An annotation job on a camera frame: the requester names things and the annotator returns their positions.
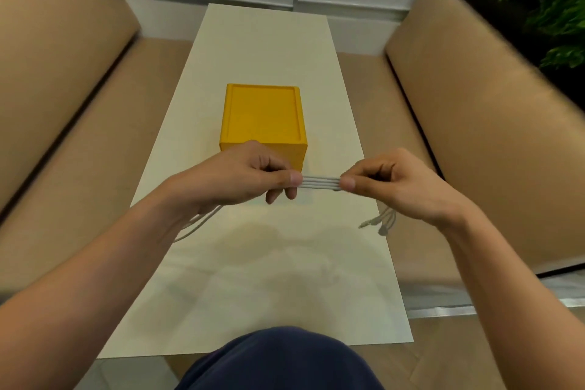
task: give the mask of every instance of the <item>person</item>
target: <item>person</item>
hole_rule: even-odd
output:
[[[0,387],[75,387],[192,216],[264,193],[269,204],[283,191],[294,199],[302,180],[286,160],[247,142],[164,181],[79,253],[0,306]],[[445,235],[509,388],[585,388],[585,327],[471,200],[406,150],[356,163],[341,187]],[[382,387],[341,342],[277,327],[199,360],[177,388]]]

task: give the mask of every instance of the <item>beige sofa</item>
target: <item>beige sofa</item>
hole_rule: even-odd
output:
[[[0,12],[10,294],[128,208],[192,43],[141,37],[124,0],[0,0]],[[583,262],[584,114],[461,0],[416,0],[386,52],[339,54],[364,154],[434,157],[535,271]],[[388,245],[402,285],[460,285],[434,228],[401,216]]]

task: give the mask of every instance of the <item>tabletop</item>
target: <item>tabletop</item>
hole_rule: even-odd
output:
[[[219,151],[228,83],[300,88],[303,174],[339,176],[363,158],[327,18],[211,4],[133,203]],[[100,357],[207,353],[283,325],[348,345],[411,342],[386,239],[357,229],[376,215],[371,199],[325,190],[224,207],[172,246]]]

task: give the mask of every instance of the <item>yellow box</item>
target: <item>yellow box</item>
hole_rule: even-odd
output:
[[[250,140],[303,169],[307,135],[298,87],[228,84],[219,147],[223,151]]]

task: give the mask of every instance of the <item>person's left hand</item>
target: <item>person's left hand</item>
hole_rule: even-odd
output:
[[[217,153],[166,181],[181,207],[208,211],[217,205],[239,204],[266,193],[272,204],[284,190],[289,199],[303,182],[290,162],[256,141]]]

